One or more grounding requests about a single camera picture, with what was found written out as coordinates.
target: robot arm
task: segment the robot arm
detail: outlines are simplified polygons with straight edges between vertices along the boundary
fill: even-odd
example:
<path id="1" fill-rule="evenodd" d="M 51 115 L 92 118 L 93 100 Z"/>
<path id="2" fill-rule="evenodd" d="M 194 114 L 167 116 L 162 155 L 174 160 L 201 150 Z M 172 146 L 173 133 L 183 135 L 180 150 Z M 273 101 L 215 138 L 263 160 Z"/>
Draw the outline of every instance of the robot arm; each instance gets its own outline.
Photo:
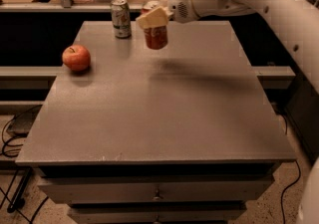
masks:
<path id="1" fill-rule="evenodd" d="M 319 93 L 319 10 L 306 0 L 168 0 L 173 19 L 259 13 Z"/>

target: wire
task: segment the wire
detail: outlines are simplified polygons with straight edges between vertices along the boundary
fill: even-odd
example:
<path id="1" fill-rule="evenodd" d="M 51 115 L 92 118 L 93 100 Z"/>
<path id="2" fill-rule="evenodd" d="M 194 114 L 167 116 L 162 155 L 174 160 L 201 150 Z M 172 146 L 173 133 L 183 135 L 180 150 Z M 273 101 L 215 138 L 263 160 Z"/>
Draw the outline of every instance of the wire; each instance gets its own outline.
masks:
<path id="1" fill-rule="evenodd" d="M 13 178 L 11 179 L 11 182 L 10 182 L 10 184 L 9 184 L 9 186 L 8 186 L 8 189 L 7 189 L 7 191 L 6 191 L 5 196 L 7 196 L 7 195 L 9 194 L 9 191 L 10 191 L 10 189 L 11 189 L 11 187 L 12 187 L 12 185 L 13 185 L 13 183 L 14 183 L 14 180 L 16 179 L 18 173 L 19 173 L 19 170 L 16 170 L 15 173 L 14 173 L 14 175 L 13 175 Z M 1 202 L 1 204 L 0 204 L 0 209 L 2 208 L 2 206 L 3 206 L 3 204 L 4 204 L 5 201 L 6 201 L 6 197 L 3 198 L 3 200 L 2 200 L 2 202 Z"/>
<path id="2" fill-rule="evenodd" d="M 6 150 L 6 147 L 21 147 L 22 144 L 9 144 L 11 141 L 15 140 L 15 139 L 18 139 L 18 138 L 22 138 L 21 136 L 13 136 L 11 137 L 10 139 L 8 140 L 5 140 L 4 139 L 4 131 L 6 130 L 7 126 L 13 122 L 14 120 L 18 119 L 21 115 L 23 115 L 24 113 L 26 112 L 29 112 L 33 109 L 36 109 L 36 108 L 39 108 L 41 107 L 42 105 L 36 105 L 34 107 L 31 107 L 17 115 L 14 115 L 13 118 L 11 118 L 9 121 L 7 121 L 5 123 L 5 125 L 3 126 L 2 128 L 2 132 L 1 132 L 1 139 L 2 139 L 2 142 L 3 142 L 3 146 L 2 146 L 2 149 L 1 149 L 1 152 L 0 152 L 0 156 L 1 155 L 4 155 L 6 157 L 9 157 L 9 158 L 14 158 L 14 157 L 17 157 L 19 155 L 19 152 L 20 152 L 20 149 L 21 148 L 15 148 L 15 149 L 10 149 L 10 150 Z"/>
<path id="3" fill-rule="evenodd" d="M 8 198 L 8 196 L 6 195 L 6 193 L 3 191 L 3 189 L 2 189 L 1 187 L 0 187 L 0 191 L 1 191 L 1 193 L 4 195 L 4 197 L 8 200 L 8 202 L 9 202 L 10 204 L 12 204 L 12 203 L 11 203 L 11 200 Z M 29 224 L 32 224 L 32 222 L 31 222 L 20 210 L 16 209 L 16 211 L 17 211 L 26 221 L 28 221 Z"/>
<path id="4" fill-rule="evenodd" d="M 280 204 L 281 204 L 281 212 L 282 212 L 283 224 L 286 223 L 285 211 L 284 211 L 284 209 L 283 209 L 283 196 L 284 196 L 285 192 L 286 192 L 290 187 L 292 187 L 293 185 L 295 185 L 295 184 L 299 181 L 299 179 L 300 179 L 300 177 L 301 177 L 300 166 L 299 166 L 297 160 L 296 160 L 295 162 L 296 162 L 297 167 L 298 167 L 298 177 L 296 178 L 295 181 L 293 181 L 293 182 L 290 183 L 287 187 L 285 187 L 285 189 L 281 192 Z"/>
<path id="5" fill-rule="evenodd" d="M 8 198 L 8 196 L 6 195 L 6 193 L 3 191 L 3 189 L 0 187 L 0 191 L 1 193 L 4 195 L 4 197 L 8 200 L 8 202 L 10 204 L 12 204 L 11 200 Z M 34 220 L 36 219 L 39 211 L 41 210 L 41 208 L 43 207 L 43 205 L 48 201 L 49 197 L 46 196 L 45 199 L 42 200 L 42 202 L 40 203 L 40 205 L 38 206 L 38 208 L 36 209 L 36 211 L 34 212 L 34 214 L 32 215 L 31 220 L 28 219 L 27 216 L 25 216 L 20 210 L 15 209 L 26 221 L 28 221 L 29 224 L 33 224 Z"/>
<path id="6" fill-rule="evenodd" d="M 43 201 L 41 202 L 41 204 L 38 206 L 37 210 L 34 212 L 34 214 L 32 215 L 32 218 L 31 218 L 31 221 L 30 221 L 30 224 L 32 224 L 35 220 L 35 218 L 37 217 L 39 211 L 41 210 L 42 206 L 48 201 L 49 197 L 46 196 L 45 199 L 43 199 Z"/>
<path id="7" fill-rule="evenodd" d="M 6 157 L 9 157 L 9 158 L 14 158 L 14 157 L 17 157 L 19 155 L 19 152 L 20 152 L 20 149 L 21 149 L 21 146 L 23 144 L 9 144 L 11 141 L 13 140 L 16 140 L 16 139 L 20 139 L 22 137 L 20 136 L 13 136 L 11 137 L 10 139 L 6 140 L 3 145 L 2 145 L 2 149 L 1 149 L 1 153 L 0 155 L 4 155 Z M 14 149 L 11 149 L 11 150 L 6 150 L 6 147 L 19 147 L 19 148 L 14 148 Z"/>

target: cabinet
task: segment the cabinet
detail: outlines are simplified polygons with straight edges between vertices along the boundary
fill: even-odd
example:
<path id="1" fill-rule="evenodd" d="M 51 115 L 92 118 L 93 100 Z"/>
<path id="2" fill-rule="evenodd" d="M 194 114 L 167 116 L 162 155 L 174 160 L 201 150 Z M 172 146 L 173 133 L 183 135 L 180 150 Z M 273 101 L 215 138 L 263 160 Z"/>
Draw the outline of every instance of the cabinet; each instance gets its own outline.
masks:
<path id="1" fill-rule="evenodd" d="M 226 21 L 171 22 L 168 45 L 85 22 L 83 74 L 62 67 L 17 163 L 78 223 L 222 223 L 295 159 Z"/>

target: red apple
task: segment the red apple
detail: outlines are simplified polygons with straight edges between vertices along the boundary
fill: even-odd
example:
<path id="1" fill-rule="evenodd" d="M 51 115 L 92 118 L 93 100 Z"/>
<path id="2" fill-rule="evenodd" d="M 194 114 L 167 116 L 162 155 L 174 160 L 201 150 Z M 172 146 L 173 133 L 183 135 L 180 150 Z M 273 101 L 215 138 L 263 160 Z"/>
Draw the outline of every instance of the red apple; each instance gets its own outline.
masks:
<path id="1" fill-rule="evenodd" d="M 62 62 L 72 71 L 80 72 L 90 66 L 91 55 L 89 50 L 83 45 L 72 45 L 64 50 Z"/>

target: can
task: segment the can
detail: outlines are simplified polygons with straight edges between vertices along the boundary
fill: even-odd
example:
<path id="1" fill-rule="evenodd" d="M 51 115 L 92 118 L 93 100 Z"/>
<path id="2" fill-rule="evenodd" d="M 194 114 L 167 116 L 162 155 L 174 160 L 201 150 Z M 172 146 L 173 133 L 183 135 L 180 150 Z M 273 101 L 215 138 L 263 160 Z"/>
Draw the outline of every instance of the can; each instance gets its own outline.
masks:
<path id="1" fill-rule="evenodd" d="M 111 2 L 111 15 L 116 37 L 129 37 L 132 34 L 132 28 L 128 1 L 113 0 Z"/>
<path id="2" fill-rule="evenodd" d="M 143 6 L 141 13 L 145 14 L 150 12 L 159 3 L 159 1 L 149 1 Z M 150 49 L 158 50 L 166 46 L 168 43 L 166 26 L 144 29 L 144 33 L 146 37 L 147 46 Z"/>

